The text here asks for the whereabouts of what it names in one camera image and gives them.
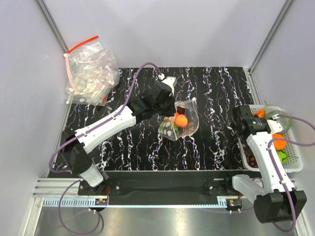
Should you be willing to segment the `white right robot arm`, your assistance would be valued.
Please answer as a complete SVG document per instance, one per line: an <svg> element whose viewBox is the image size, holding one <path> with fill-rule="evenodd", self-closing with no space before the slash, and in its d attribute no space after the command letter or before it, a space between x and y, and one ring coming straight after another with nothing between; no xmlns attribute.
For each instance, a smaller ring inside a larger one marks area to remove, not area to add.
<svg viewBox="0 0 315 236"><path fill-rule="evenodd" d="M242 193L253 204L261 223L295 222L307 197L303 190L296 190L287 176L272 140L274 134L283 130L280 114L259 118L252 114L249 105L239 105L232 109L232 115L234 132L252 151L263 186L248 175L236 175L223 183L224 191L229 195Z"/></svg>

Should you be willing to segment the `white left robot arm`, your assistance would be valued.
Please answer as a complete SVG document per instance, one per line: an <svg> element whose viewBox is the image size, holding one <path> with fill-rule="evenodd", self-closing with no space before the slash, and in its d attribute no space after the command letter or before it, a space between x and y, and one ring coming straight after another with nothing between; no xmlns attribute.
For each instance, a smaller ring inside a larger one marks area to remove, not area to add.
<svg viewBox="0 0 315 236"><path fill-rule="evenodd" d="M89 154L106 139L155 114L165 117L174 115L176 83L174 77L167 77L155 83L149 91L132 97L126 105L121 105L106 117L75 131L65 129L61 138L63 148L59 154L70 172L84 179L93 193L102 194L106 190L106 182Z"/></svg>

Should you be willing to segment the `clear spotted zip bag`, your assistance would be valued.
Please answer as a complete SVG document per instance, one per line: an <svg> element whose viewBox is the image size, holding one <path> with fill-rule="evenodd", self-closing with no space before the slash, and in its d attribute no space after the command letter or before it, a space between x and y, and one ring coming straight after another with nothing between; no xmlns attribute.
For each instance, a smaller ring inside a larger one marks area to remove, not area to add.
<svg viewBox="0 0 315 236"><path fill-rule="evenodd" d="M158 128L158 134L171 141L193 135L199 128L197 99L175 102L176 113L165 117Z"/></svg>

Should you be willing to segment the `dark plum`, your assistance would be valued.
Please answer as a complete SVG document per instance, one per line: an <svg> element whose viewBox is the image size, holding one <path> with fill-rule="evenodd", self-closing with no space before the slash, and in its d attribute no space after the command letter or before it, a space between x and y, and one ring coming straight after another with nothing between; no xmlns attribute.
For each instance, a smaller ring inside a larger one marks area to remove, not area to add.
<svg viewBox="0 0 315 236"><path fill-rule="evenodd" d="M183 108L183 107L177 107L177 113L179 114L179 115L184 115L185 114L185 111L186 111L186 109L185 108Z"/></svg>

